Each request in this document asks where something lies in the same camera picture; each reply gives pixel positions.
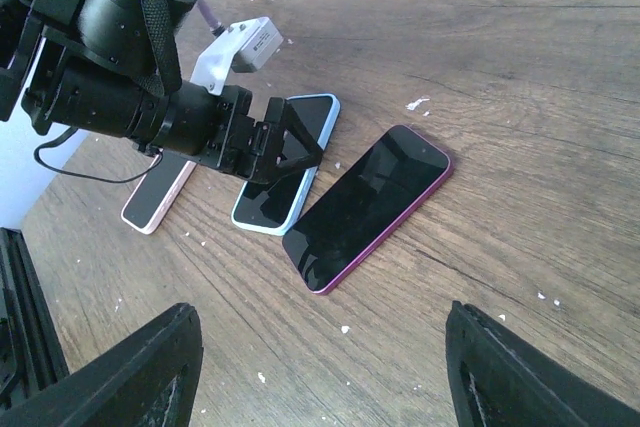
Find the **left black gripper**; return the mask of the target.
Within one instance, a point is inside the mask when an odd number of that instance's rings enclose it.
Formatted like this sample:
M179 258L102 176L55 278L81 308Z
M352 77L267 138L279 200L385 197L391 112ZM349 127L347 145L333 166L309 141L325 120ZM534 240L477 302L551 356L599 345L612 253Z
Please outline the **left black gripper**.
M318 166L321 148L300 117L314 111L311 98L271 97L262 120L249 115L252 99L243 87L223 88L216 98L218 120L203 151L203 164L259 184Z

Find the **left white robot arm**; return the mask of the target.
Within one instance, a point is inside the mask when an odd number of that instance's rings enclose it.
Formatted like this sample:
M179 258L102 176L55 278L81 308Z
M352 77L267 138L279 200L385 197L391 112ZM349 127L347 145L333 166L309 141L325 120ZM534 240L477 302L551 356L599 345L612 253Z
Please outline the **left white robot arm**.
M266 17L215 31L192 77L176 34L198 0L1 0L1 117L21 107L39 135L62 124L131 140L255 183L317 166L323 150L291 103L263 119L230 73L259 70L282 43Z

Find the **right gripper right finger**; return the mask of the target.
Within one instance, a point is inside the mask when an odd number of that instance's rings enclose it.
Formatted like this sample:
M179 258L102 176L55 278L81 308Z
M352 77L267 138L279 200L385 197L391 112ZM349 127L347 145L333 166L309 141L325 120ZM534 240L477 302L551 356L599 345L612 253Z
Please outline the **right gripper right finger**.
M452 303L446 363L460 426L637 426L639 412L471 304Z

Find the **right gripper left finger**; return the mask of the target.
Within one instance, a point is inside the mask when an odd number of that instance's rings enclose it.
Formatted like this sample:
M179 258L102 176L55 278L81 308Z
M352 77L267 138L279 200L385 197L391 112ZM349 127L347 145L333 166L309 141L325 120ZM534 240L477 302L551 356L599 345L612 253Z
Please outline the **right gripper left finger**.
M187 426L203 360L194 306L178 303L1 416L3 426Z

